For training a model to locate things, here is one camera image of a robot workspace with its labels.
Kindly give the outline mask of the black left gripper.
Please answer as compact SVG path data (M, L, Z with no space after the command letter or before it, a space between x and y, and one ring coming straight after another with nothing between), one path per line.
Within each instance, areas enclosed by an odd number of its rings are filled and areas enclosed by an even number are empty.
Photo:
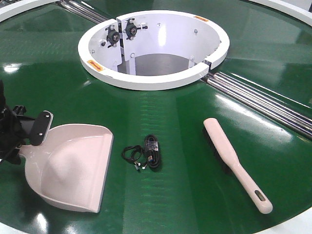
M42 111L35 119L24 116L26 107L16 105L13 109L6 104L4 85L0 82L0 161L20 165L18 147L25 144L29 138L30 144L42 144L50 130L53 114L47 110ZM31 130L22 126L23 121L34 121Z

